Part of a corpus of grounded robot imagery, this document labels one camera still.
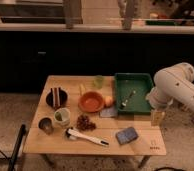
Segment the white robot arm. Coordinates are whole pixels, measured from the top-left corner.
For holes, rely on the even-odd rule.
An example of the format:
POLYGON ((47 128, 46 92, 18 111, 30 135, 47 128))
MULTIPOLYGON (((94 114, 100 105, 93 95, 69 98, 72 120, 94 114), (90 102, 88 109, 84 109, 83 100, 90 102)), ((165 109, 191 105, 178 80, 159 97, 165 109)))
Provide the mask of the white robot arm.
POLYGON ((173 100, 177 100, 194 112, 193 81, 194 67, 186 62, 163 68, 155 73, 155 86, 146 95, 146 100, 152 107, 152 126, 160 125, 166 108, 173 103, 173 100))

